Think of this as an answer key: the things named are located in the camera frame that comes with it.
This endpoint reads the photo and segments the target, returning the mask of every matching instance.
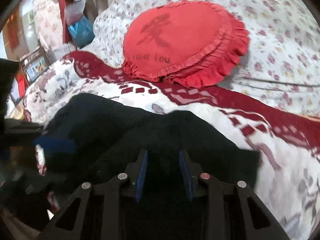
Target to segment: bed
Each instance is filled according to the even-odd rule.
[[[124,35],[143,11],[171,1],[179,0],[114,0],[94,23],[94,41],[28,88],[26,118],[47,124],[78,93],[158,114],[192,111],[238,147],[261,152],[255,192],[291,239],[307,239],[320,221],[318,24],[301,0],[210,0],[250,32],[234,73],[203,89],[134,80],[121,69]]]

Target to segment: black cloth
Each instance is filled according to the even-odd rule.
[[[259,154],[239,149],[189,111],[159,115],[92,94],[79,94],[48,124],[47,136],[74,140],[77,152],[44,151],[47,172],[67,174],[55,192],[72,193],[82,182],[108,181],[148,152],[144,193],[183,189],[179,151],[219,180],[256,182]]]

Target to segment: silver pin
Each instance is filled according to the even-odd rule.
[[[81,188],[83,188],[83,189],[88,189],[89,187],[91,187],[91,184],[89,182],[84,182],[81,185]]]
[[[210,175],[208,173],[201,173],[200,178],[201,179],[210,179]]]
[[[128,177],[128,175],[126,173],[120,173],[118,175],[118,179],[126,179]]]
[[[247,184],[242,180],[238,181],[237,184],[238,184],[239,187],[246,187],[247,186]]]

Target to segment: ruffled edge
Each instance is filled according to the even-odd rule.
[[[249,32],[244,28],[244,24],[230,13],[229,17],[232,34],[231,39],[226,40],[226,42],[228,42],[228,49],[224,51],[224,55],[221,58],[217,61],[212,61],[211,65],[208,66],[208,62],[206,62],[208,58],[216,55],[209,54],[203,59],[203,62],[206,62],[207,66],[203,64],[197,66],[198,68],[202,68],[202,70],[196,71],[183,78],[177,77],[177,73],[172,73],[165,77],[164,81],[169,83],[177,82],[184,87],[201,88],[215,85],[221,82],[225,76],[229,75],[235,65],[239,64],[240,56],[247,53],[249,46]]]
[[[187,67],[190,67],[192,65],[195,65],[200,60],[202,60],[206,55],[214,53],[216,51],[217,47],[221,48],[222,50],[226,50],[228,47],[228,43],[224,42],[224,40],[228,37],[226,37],[226,33],[231,33],[231,30],[227,30],[225,28],[226,23],[229,22],[229,13],[225,10],[221,5],[209,2],[209,1],[179,1],[179,2],[172,2],[163,6],[159,6],[156,8],[172,8],[179,5],[184,5],[186,3],[204,3],[207,5],[210,5],[213,9],[215,9],[220,15],[221,15],[221,22],[223,23],[220,26],[220,29],[218,30],[217,36],[214,38],[213,41],[211,41],[209,44],[204,46],[200,51],[196,52],[194,55],[188,57],[187,59],[184,59],[180,62],[177,62],[173,65],[170,65],[166,68],[163,68],[161,70],[158,70],[153,73],[148,73],[146,75],[145,73],[141,72],[139,70],[139,67],[135,65],[133,62],[126,60],[126,51],[125,51],[125,43],[126,43],[126,37],[127,34],[124,37],[124,46],[123,46],[123,54],[124,54],[124,62],[122,64],[124,72],[131,76],[132,78],[142,78],[147,81],[151,82],[158,82],[160,78],[168,76],[168,73],[174,73],[177,72],[177,70],[182,70]]]

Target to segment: blue plastic bag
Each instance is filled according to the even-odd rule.
[[[94,39],[93,24],[85,16],[74,25],[68,26],[68,30],[78,48],[83,48]]]

